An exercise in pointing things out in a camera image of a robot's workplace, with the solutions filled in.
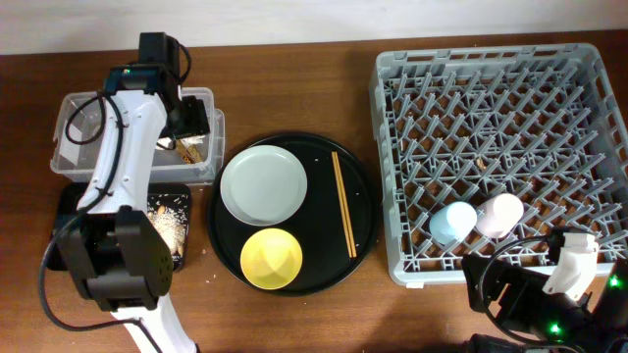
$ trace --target white saucer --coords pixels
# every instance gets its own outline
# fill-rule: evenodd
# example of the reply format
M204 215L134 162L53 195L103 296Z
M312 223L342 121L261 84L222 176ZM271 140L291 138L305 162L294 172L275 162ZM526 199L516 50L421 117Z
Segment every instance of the white saucer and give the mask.
M303 203L307 176L301 163L277 146L254 146L225 167L220 192L227 210L258 227L287 220Z

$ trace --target white cup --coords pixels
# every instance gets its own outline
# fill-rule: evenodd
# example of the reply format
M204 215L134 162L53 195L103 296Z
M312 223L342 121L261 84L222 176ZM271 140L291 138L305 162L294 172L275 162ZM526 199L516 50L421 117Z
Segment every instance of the white cup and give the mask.
M493 239L507 235L523 217L523 203L517 196L509 193L500 194L483 203L475 229Z

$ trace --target wooden chopsticks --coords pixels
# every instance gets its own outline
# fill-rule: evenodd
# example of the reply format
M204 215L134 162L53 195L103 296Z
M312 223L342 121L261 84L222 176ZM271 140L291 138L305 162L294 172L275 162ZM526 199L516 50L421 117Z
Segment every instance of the wooden chopsticks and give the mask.
M346 249L349 252L349 258L354 258L357 257L357 254L355 252L355 241L353 240L353 228L351 227L349 207L346 203L346 194L344 193L344 181L342 181L338 152L332 152L332 160L334 161L334 174L336 175L336 187L338 188L338 199L340 201L340 212L342 213L342 226L344 227Z

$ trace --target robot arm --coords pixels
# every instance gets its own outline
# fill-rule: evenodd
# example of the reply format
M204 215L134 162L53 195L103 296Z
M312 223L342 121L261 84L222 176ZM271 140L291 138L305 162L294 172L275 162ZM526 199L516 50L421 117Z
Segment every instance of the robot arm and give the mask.
M191 353L197 347L183 331L168 295L172 256L146 216L157 140L170 137L175 143L209 132L202 101L181 98L179 51L176 39L165 33L143 33L139 60L111 70L104 90L102 144L78 202L79 209L92 207L59 237L58 247L81 297L96 301L119 320L140 319L161 351ZM124 129L122 147L119 128ZM125 326L141 352L155 352L137 325Z
M595 238L586 233L554 229L546 241L549 257L557 262L551 276L503 261L495 261L487 268L489 259L465 255L462 269L471 309L486 313L489 304L498 300L500 308L495 324L502 331L532 333L544 339L543 344L568 344L571 349L577 346L587 353L619 352L628 339L628 310L623 310L628 292L610 282L593 313L587 308L590 295L583 295L596 271L599 246ZM628 262L618 261L611 278L620 282L627 269ZM486 300L478 289L484 272ZM517 345L477 334L468 348L473 353L521 351Z

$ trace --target wooden table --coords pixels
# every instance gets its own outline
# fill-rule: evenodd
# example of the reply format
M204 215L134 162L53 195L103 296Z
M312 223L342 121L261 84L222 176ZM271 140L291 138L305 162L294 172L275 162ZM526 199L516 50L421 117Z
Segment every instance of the wooden table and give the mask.
M380 52L564 42L590 42L600 49L628 117L628 83L622 80L628 77L628 31L192 48L187 86L213 90L226 114L227 158L271 132L310 131L346 146L379 181L368 81ZM57 201L69 182L49 168L61 101L71 92L101 88L110 67L134 58L134 51L0 57L2 351L135 351L123 328L72 333L54 327L35 290ZM475 332L498 335L483 315L469 309L464 285L411 290L394 284L382 231L362 266L330 290L284 298L249 288L218 261L209 243L204 212L211 191L193 190L187 262L171 289L183 327L203 352L438 352L455 351ZM86 325L111 319L79 298L67 274L50 274L47 287L64 320ZM601 288L599 278L592 290Z

